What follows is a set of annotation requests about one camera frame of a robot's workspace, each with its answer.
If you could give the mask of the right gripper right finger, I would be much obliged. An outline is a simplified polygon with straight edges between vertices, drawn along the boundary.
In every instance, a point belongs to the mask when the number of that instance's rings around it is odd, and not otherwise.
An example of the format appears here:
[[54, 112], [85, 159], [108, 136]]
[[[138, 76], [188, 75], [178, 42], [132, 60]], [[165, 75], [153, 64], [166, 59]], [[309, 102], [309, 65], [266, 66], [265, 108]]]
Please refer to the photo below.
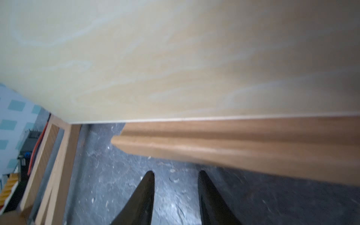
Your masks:
[[203, 225], [241, 224], [204, 170], [199, 172], [198, 194]]

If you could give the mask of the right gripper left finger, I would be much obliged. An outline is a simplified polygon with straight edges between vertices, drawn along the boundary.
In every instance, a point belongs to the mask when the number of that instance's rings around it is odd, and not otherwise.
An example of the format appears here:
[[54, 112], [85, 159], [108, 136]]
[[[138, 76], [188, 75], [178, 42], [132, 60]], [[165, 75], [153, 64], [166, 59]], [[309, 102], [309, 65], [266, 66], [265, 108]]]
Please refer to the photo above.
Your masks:
[[150, 225], [152, 223], [155, 195], [155, 176], [148, 171], [136, 190], [112, 221], [113, 225]]

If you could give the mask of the wooden easel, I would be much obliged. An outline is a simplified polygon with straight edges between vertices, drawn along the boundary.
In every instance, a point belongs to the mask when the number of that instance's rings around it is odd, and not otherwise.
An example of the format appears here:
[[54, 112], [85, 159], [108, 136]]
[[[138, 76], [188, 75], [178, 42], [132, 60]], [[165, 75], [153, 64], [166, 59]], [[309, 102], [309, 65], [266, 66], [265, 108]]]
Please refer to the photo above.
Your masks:
[[19, 208], [16, 211], [2, 213], [2, 225], [25, 225], [27, 223], [25, 216], [35, 207], [35, 198], [60, 129], [64, 130], [63, 138], [36, 215], [35, 224], [61, 225], [63, 223], [81, 126], [68, 124], [51, 115]]
[[358, 116], [132, 122], [111, 142], [133, 155], [360, 184]]

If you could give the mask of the plywood board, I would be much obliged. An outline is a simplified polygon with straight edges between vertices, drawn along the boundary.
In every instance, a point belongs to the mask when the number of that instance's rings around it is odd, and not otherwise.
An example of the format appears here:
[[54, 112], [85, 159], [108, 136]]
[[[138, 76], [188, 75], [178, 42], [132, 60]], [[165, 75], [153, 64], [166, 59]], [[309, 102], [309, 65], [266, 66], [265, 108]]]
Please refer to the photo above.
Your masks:
[[68, 123], [360, 113], [359, 1], [1, 1], [1, 82]]

